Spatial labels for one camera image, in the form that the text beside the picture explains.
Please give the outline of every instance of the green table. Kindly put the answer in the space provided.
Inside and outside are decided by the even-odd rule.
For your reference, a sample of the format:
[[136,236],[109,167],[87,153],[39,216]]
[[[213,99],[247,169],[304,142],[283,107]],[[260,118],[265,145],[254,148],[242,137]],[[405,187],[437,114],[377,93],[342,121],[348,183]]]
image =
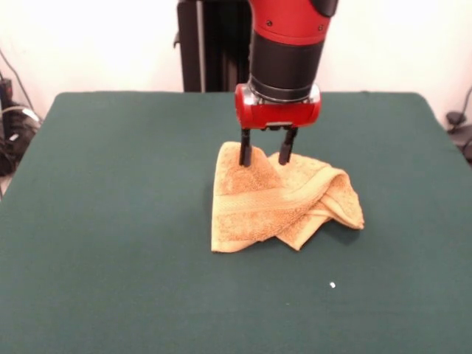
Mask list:
[[232,94],[60,95],[0,204],[0,353],[472,353],[472,172],[424,99],[324,95],[295,151],[348,171],[366,229],[300,253],[210,252],[238,139]]

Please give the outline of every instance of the towel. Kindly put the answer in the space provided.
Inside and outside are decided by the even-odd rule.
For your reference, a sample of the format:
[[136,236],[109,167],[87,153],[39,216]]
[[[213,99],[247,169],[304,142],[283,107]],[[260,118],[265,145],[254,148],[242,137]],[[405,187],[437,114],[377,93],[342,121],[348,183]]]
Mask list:
[[239,165],[240,143],[225,142],[213,186],[212,251],[236,252],[278,237],[299,251],[332,219],[364,228],[357,193],[343,170],[292,153],[285,166],[278,153],[252,147],[251,166]]

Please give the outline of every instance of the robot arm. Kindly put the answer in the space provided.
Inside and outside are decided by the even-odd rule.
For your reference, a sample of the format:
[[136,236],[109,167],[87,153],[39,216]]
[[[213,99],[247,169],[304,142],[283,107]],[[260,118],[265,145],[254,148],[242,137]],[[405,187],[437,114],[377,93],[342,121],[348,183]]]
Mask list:
[[338,0],[249,0],[250,76],[235,92],[242,128],[240,164],[251,164],[251,129],[284,128],[280,164],[290,161],[299,127],[313,124],[321,96],[313,83]]

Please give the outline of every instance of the cable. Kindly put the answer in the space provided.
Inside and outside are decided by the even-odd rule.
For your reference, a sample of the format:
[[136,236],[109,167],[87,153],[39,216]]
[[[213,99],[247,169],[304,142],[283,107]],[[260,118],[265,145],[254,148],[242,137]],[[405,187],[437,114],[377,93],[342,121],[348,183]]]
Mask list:
[[463,116],[465,115],[465,111],[467,111],[467,106],[469,104],[469,98],[471,98],[471,94],[472,94],[472,86],[469,88],[469,91],[465,95],[464,109],[462,110]]
[[23,114],[26,114],[29,118],[35,120],[38,123],[42,123],[43,119],[38,116],[32,109],[29,109],[28,107],[25,107],[23,105],[14,105],[13,107],[8,107],[4,109],[3,111],[0,112],[0,118],[3,117],[3,115],[7,112],[11,111],[22,111]]
[[465,156],[465,149],[467,149],[467,147],[472,144],[472,138],[470,138],[467,142],[465,142],[464,146],[462,146],[462,155]]
[[29,104],[30,108],[34,110],[34,107],[32,106],[32,103],[31,103],[31,100],[30,100],[30,96],[28,96],[27,90],[24,89],[23,83],[21,82],[21,79],[20,79],[20,76],[18,75],[18,72],[16,72],[15,68],[12,67],[12,65],[10,64],[8,59],[5,57],[5,54],[3,54],[1,48],[0,48],[0,56],[3,58],[3,61],[5,62],[5,64],[7,64],[7,66],[10,68],[12,73],[15,75],[16,80],[18,81],[18,84],[20,85],[21,90],[24,93],[24,96],[27,98],[27,101],[28,101],[28,104]]

